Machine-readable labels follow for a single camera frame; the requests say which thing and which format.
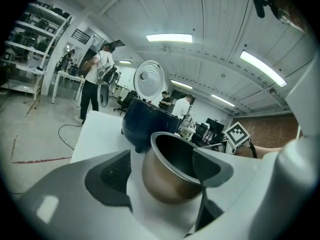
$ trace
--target brick wall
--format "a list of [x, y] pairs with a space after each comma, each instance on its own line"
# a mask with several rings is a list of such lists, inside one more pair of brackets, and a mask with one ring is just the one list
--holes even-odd
[[251, 135], [255, 146], [264, 148], [283, 147], [287, 142], [295, 139], [298, 122], [291, 114], [263, 117], [234, 118], [232, 124], [239, 122]]

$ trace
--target concrete floor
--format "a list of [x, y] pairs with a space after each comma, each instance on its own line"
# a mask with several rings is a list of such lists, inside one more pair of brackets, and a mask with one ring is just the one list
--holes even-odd
[[[30, 109], [32, 96], [25, 98], [21, 92], [0, 98], [0, 170], [13, 198], [71, 160], [73, 150], [60, 140], [58, 130], [65, 124], [78, 126], [74, 116], [80, 114], [80, 108], [71, 98], [57, 96], [54, 104], [51, 98], [42, 96], [37, 109]], [[120, 117], [118, 111], [113, 111], [118, 107], [116, 99], [111, 98], [108, 106], [99, 111]], [[60, 135], [75, 147], [81, 129], [64, 126]]]

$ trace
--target man in white shirt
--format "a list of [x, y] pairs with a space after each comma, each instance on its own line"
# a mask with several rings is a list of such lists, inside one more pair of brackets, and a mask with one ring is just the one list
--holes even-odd
[[113, 44], [105, 44], [102, 47], [102, 50], [83, 66], [85, 71], [88, 69], [90, 70], [85, 77], [82, 88], [80, 116], [76, 115], [74, 117], [74, 119], [80, 123], [86, 119], [90, 100], [92, 109], [94, 111], [99, 111], [98, 87], [103, 76], [115, 65], [111, 54], [114, 50], [115, 46]]
[[178, 99], [175, 102], [172, 115], [177, 116], [180, 120], [183, 120], [184, 116], [188, 113], [192, 99], [193, 97], [191, 94], [188, 94], [184, 98]]

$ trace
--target office chair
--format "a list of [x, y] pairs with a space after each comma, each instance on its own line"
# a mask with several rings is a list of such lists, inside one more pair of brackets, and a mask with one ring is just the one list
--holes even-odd
[[122, 112], [126, 112], [127, 108], [129, 108], [130, 103], [132, 102], [132, 100], [138, 97], [137, 92], [135, 92], [134, 90], [130, 91], [127, 96], [124, 98], [123, 101], [121, 100], [117, 100], [116, 102], [121, 106], [119, 108], [114, 108], [113, 111], [119, 110], [120, 112], [120, 116], [122, 114]]
[[195, 126], [195, 133], [192, 135], [192, 138], [191, 138], [191, 142], [196, 144], [198, 147], [207, 146], [208, 144], [202, 141], [207, 129], [208, 128], [204, 123], [201, 123], [201, 124], [197, 123]]

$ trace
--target dark blue rice cooker body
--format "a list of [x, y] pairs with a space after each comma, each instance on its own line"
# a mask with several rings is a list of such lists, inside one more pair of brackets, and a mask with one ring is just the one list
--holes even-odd
[[134, 98], [122, 120], [124, 136], [135, 146], [137, 153], [145, 152], [151, 145], [150, 137], [154, 132], [174, 134], [179, 119], [172, 114]]

